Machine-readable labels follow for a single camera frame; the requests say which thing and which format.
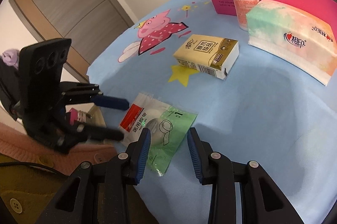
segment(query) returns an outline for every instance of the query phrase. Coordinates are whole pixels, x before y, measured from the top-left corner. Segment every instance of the small yellow star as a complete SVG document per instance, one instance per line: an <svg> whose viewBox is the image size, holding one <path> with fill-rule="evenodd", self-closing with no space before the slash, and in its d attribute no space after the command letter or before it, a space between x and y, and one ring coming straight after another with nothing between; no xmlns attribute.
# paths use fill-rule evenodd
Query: small yellow star
<svg viewBox="0 0 337 224"><path fill-rule="evenodd" d="M184 11L188 11L188 10L191 9L191 6L190 5L184 5L181 9L184 10Z"/></svg>
<svg viewBox="0 0 337 224"><path fill-rule="evenodd" d="M180 65L172 65L171 69L172 69L172 76L170 77L168 82L179 80L179 82L185 87L187 87L188 85L189 76L199 73L198 70L194 70L192 68L187 68Z"/></svg>

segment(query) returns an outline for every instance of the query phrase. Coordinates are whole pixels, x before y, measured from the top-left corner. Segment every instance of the barcode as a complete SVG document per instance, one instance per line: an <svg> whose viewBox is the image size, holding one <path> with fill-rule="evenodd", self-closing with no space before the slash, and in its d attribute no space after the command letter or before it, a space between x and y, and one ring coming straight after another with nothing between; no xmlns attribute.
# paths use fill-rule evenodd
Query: barcode
<svg viewBox="0 0 337 224"><path fill-rule="evenodd" d="M213 68L206 67L206 66L203 66L203 65L200 65L200 64L198 64L198 67L199 67L199 70L200 70L201 72L216 77L215 70L214 70Z"/></svg>

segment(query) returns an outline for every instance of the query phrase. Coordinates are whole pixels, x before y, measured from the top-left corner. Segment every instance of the tissue box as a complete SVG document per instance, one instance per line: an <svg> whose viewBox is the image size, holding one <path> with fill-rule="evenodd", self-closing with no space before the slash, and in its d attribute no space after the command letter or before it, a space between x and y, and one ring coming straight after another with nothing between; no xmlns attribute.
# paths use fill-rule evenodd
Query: tissue box
<svg viewBox="0 0 337 224"><path fill-rule="evenodd" d="M272 53L327 85L337 67L329 24L293 6L262 0L247 14L249 44Z"/></svg>
<svg viewBox="0 0 337 224"><path fill-rule="evenodd" d="M182 66L225 79L238 55L237 40L191 35L173 56Z"/></svg>

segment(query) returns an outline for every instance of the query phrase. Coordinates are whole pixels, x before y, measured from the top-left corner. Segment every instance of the black cable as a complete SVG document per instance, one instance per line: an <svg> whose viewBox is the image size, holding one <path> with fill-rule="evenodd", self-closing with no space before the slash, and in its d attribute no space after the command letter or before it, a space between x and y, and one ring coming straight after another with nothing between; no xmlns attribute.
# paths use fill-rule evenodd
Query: black cable
<svg viewBox="0 0 337 224"><path fill-rule="evenodd" d="M51 168L51 167L48 167L48 166L45 166L45 165L42 165L42 164L38 164L38 163L32 163L32 162L4 162L4 163L0 163L0 167L8 167L8 166L35 166L35 167L39 167L39 168L42 168L42 169L46 169L46 170L49 170L55 174L58 174L58 175L62 175L64 177L68 177L67 175Z"/></svg>

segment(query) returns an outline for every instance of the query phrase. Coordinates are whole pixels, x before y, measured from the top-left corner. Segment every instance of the blue bedsheet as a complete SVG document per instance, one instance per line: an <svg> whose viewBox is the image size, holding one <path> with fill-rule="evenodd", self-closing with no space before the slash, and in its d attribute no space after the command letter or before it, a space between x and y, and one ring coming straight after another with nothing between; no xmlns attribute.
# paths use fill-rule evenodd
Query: blue bedsheet
<svg viewBox="0 0 337 224"><path fill-rule="evenodd" d="M105 95L132 102L145 92L198 113L194 127L201 140L232 161L258 161L306 224L321 223L337 196L337 76L325 87L292 64L249 46L237 18L218 15L210 0L171 0L140 22L167 10L170 23L187 28L172 26L178 32L151 49L147 37L139 37L140 28L128 29L90 66L90 81ZM198 73L189 77L187 87L168 82L171 66L177 65L172 55L191 34L239 41L240 55L225 81ZM159 34L152 35L160 40ZM149 50L138 55L141 44ZM125 115L102 112L108 126L118 126ZM207 223L211 186L196 179L186 139L166 174L146 170L136 189L160 224Z"/></svg>

